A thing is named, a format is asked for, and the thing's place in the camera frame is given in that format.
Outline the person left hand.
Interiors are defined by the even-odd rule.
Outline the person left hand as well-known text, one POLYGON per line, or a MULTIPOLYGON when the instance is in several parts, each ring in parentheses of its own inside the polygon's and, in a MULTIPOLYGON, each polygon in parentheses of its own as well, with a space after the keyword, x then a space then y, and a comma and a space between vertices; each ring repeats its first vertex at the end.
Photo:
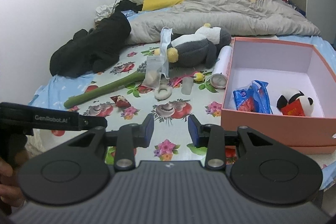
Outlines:
POLYGON ((18 186, 17 172, 25 162, 29 160, 29 153, 24 148, 15 155, 15 162, 18 165, 15 169, 1 159, 1 201, 11 207, 22 207, 25 197, 18 186))

